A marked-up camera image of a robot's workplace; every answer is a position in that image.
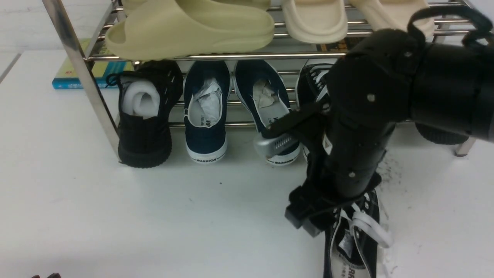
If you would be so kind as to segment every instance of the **white table surface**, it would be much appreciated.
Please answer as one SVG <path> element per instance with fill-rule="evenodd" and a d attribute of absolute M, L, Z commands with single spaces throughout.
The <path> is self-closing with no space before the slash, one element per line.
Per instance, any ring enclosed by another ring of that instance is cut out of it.
<path fill-rule="evenodd" d="M 201 166 L 174 130 L 162 166 L 121 165 L 84 92 L 52 89 L 64 58 L 27 51 L 0 84 L 0 277 L 322 276 L 323 237 L 283 217 L 302 158 L 272 168 L 253 150 L 255 131 L 233 129 L 227 156 Z M 117 92 L 104 95 L 115 111 Z M 378 189 L 393 277 L 492 276 L 493 156 L 479 142 L 455 158 L 398 129 Z"/>

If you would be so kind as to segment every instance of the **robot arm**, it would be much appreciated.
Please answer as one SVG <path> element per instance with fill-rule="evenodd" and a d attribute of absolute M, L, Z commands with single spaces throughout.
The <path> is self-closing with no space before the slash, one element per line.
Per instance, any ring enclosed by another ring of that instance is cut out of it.
<path fill-rule="evenodd" d="M 413 25 L 459 15 L 472 21 L 463 46 L 433 45 Z M 266 129 L 257 148 L 275 155 L 300 141 L 309 148 L 307 179 L 289 196 L 285 216 L 312 236 L 326 230 L 325 213 L 351 204 L 381 182 L 375 172 L 397 123 L 412 120 L 494 141 L 494 51 L 491 21 L 466 6 L 418 11 L 408 33 L 373 33 L 325 75 L 331 98 L 292 112 Z"/>

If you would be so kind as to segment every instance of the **cream slide sandal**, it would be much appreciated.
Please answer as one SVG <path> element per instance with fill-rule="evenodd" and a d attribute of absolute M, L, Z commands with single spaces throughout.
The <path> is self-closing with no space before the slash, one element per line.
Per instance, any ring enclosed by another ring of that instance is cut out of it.
<path fill-rule="evenodd" d="M 326 44 L 346 37 L 343 0 L 283 0 L 282 10 L 288 33 L 301 42 Z"/>
<path fill-rule="evenodd" d="M 226 4 L 251 6 L 262 10 L 267 10 L 271 5 L 271 0 L 214 0 L 214 1 L 226 3 Z"/>
<path fill-rule="evenodd" d="M 123 12 L 128 16 L 147 0 L 122 0 Z"/>
<path fill-rule="evenodd" d="M 127 16 L 133 13 L 140 5 L 148 0 L 122 0 L 123 11 Z M 214 0 L 220 3 L 235 4 L 243 6 L 251 6 L 263 10 L 267 10 L 271 4 L 271 0 Z"/>
<path fill-rule="evenodd" d="M 211 0 L 148 0 L 106 33 L 115 55 L 160 60 L 248 52 L 273 39 L 274 20 L 258 8 Z"/>
<path fill-rule="evenodd" d="M 349 0 L 366 17 L 372 29 L 385 28 L 407 30 L 410 17 L 420 9 L 428 8 L 426 0 Z M 426 37 L 434 34 L 434 19 L 415 22 Z"/>

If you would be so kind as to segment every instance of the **blue book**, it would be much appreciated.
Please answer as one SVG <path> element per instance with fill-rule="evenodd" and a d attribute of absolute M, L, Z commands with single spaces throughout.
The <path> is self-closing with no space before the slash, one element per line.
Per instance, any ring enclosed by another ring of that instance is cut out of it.
<path fill-rule="evenodd" d="M 90 39 L 81 39 L 80 43 L 83 49 L 89 46 Z M 99 54 L 111 55 L 106 46 L 103 44 Z M 119 73 L 124 70 L 133 70 L 131 62 L 127 61 L 97 61 L 94 63 L 92 73 L 99 88 L 106 88 L 106 77 L 112 73 Z M 58 70 L 55 78 L 51 82 L 54 89 L 82 89 L 81 81 L 79 80 L 70 59 L 65 59 L 64 63 Z"/>

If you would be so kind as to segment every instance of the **shoe rack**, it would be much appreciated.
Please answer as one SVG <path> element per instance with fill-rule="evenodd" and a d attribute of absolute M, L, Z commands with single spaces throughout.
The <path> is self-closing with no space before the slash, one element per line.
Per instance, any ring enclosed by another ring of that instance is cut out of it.
<path fill-rule="evenodd" d="M 96 61 L 121 61 L 117 56 L 111 55 L 99 55 L 97 54 L 105 40 L 106 31 L 115 23 L 116 20 L 121 19 L 123 15 L 123 7 L 119 6 L 117 0 L 111 0 L 109 7 L 107 8 L 101 22 L 99 23 L 87 49 L 84 51 L 79 43 L 79 39 L 76 36 L 72 23 L 67 15 L 62 0 L 42 0 L 43 4 L 51 18 L 53 26 L 55 27 L 58 36 L 70 58 L 80 80 L 81 84 L 87 94 L 89 102 L 91 103 L 96 116 L 101 123 L 101 126 L 110 141 L 115 154 L 118 156 L 118 144 L 119 136 L 117 133 L 118 119 L 114 120 L 108 110 L 108 106 L 101 94 L 98 85 L 94 80 L 94 76 L 91 72 L 94 62 Z M 449 0 L 442 3 L 430 3 L 430 6 L 456 6 L 467 5 L 473 7 L 468 0 Z M 346 5 L 347 11 L 355 9 L 351 5 Z M 268 9 L 270 12 L 281 11 L 280 6 L 273 6 Z M 435 19 L 437 28 L 434 32 L 434 43 L 444 42 L 446 36 L 464 36 L 468 32 L 468 28 L 471 24 L 467 20 L 443 17 Z M 349 37 L 366 37 L 372 34 L 372 29 L 365 20 L 349 21 L 349 31 L 347 36 Z M 462 25 L 462 29 L 450 29 L 451 25 Z M 285 27 L 284 22 L 275 22 L 275 28 Z M 290 38 L 286 31 L 275 31 L 274 39 Z M 236 53 L 236 54 L 210 54 L 210 55 L 194 55 L 183 58 L 176 58 L 176 61 L 195 61 L 195 60 L 242 60 L 242 59 L 313 59 L 313 58 L 339 58 L 344 56 L 344 52 L 292 52 L 292 53 Z M 279 72 L 281 75 L 298 75 L 300 69 L 294 69 L 289 71 Z M 294 92 L 294 88 L 287 88 L 289 93 Z M 290 100 L 290 103 L 295 105 L 295 100 Z M 177 106 L 183 106 L 184 102 L 181 101 Z M 228 101 L 228 105 L 241 105 L 238 100 Z M 183 123 L 170 123 L 171 127 L 184 127 Z M 228 122 L 227 127 L 254 127 L 253 122 Z M 462 157 L 468 154 L 475 142 L 475 139 L 469 139 L 464 144 L 458 146 L 455 151 L 455 155 Z"/>

